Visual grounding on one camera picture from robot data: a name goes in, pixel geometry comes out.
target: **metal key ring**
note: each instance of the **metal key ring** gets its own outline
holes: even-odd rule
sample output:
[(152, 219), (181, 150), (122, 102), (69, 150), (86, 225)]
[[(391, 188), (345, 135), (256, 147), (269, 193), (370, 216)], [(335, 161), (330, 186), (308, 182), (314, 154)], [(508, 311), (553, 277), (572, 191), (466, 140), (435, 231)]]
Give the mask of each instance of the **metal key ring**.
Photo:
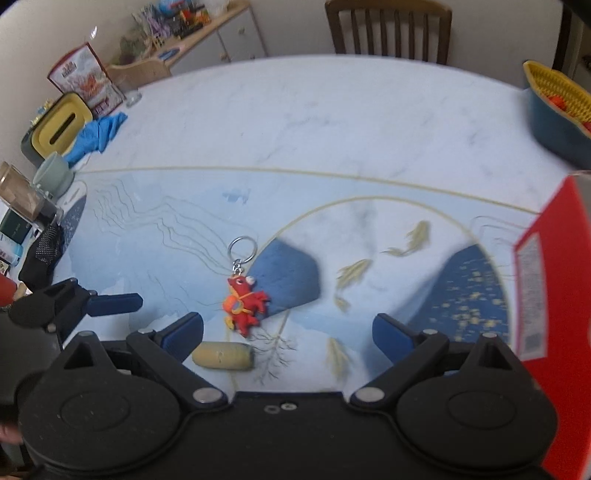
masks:
[[(252, 242), (252, 254), (250, 255), (250, 257), (245, 258), (244, 260), (242, 260), (240, 258), (234, 258), (232, 256), (232, 247), (234, 245), (236, 245), (240, 240), (250, 240)], [(254, 238), (247, 236), (247, 235), (242, 235), (242, 236), (239, 236), (238, 238), (235, 238), (234, 240), (232, 240), (230, 242), (230, 245), (228, 245), (228, 256), (230, 257), (230, 260), (232, 260), (232, 262), (239, 261), (241, 264), (250, 262), (250, 260), (252, 260), (256, 256), (256, 240), (254, 240)]]

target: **wooden chair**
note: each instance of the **wooden chair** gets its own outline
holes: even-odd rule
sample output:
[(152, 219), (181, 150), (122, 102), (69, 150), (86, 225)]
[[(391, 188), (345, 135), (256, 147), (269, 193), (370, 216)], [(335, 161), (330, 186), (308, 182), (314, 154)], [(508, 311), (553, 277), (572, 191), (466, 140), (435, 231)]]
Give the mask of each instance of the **wooden chair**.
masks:
[(170, 70), (158, 57), (135, 61), (129, 65), (107, 65), (109, 78), (114, 84), (125, 78), (130, 87), (139, 88), (171, 76)]
[(452, 10), (432, 0), (328, 0), (325, 3), (326, 16), (328, 17), (330, 32), (332, 33), (335, 52), (346, 53), (343, 28), (340, 23), (339, 13), (349, 10), (351, 14), (351, 27), (353, 30), (353, 44), (355, 53), (361, 54), (359, 41), (359, 28), (356, 10), (365, 11), (365, 26), (368, 39), (368, 54), (375, 55), (374, 28), (372, 25), (371, 10), (379, 11), (381, 53), (388, 55), (388, 34), (386, 32), (386, 11), (394, 12), (394, 41), (395, 55), (402, 56), (402, 34), (400, 24), (400, 12), (408, 12), (408, 52), (409, 58), (415, 58), (415, 13), (423, 15), (423, 61), (428, 61), (429, 55), (429, 16), (439, 18), (439, 43), (437, 46), (437, 63), (445, 65), (449, 52), (449, 37), (452, 29)]

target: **glass jar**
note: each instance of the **glass jar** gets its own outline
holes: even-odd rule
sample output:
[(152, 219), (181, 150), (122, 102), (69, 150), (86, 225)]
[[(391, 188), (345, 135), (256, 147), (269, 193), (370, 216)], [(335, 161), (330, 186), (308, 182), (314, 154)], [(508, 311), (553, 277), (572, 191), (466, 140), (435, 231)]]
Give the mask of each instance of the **glass jar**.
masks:
[(0, 165), (0, 198), (23, 217), (40, 229), (59, 222), (63, 214), (46, 195), (33, 187), (27, 178), (5, 161)]

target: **red horse figurine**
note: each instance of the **red horse figurine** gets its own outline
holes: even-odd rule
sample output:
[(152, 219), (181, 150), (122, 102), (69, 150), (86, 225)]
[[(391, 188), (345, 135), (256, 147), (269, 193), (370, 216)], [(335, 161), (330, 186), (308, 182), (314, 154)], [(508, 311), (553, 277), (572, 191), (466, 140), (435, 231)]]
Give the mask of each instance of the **red horse figurine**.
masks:
[(259, 321), (255, 317), (256, 312), (265, 313), (265, 302), (269, 297), (263, 291), (252, 291), (255, 284), (253, 277), (235, 275), (228, 278), (230, 295), (224, 300), (222, 307), (229, 316), (224, 319), (230, 330), (238, 327), (243, 337), (248, 336), (248, 330), (252, 326), (258, 326)]

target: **woven basket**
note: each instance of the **woven basket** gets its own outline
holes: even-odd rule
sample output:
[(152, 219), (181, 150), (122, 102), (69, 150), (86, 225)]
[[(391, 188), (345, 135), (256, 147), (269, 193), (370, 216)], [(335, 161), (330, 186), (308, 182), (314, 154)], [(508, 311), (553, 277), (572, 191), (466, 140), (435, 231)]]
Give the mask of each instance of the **woven basket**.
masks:
[[(591, 168), (591, 95), (564, 74), (536, 61), (523, 64), (528, 90), (528, 120), (535, 139), (548, 150), (574, 165)], [(562, 111), (548, 100), (560, 95)]]
[[(583, 122), (591, 122), (591, 95), (562, 72), (552, 70), (536, 61), (526, 61), (524, 70), (532, 90), (557, 113), (577, 124), (583, 133), (591, 138), (591, 132), (582, 125)], [(551, 95), (560, 95), (564, 99), (566, 112), (548, 100)]]

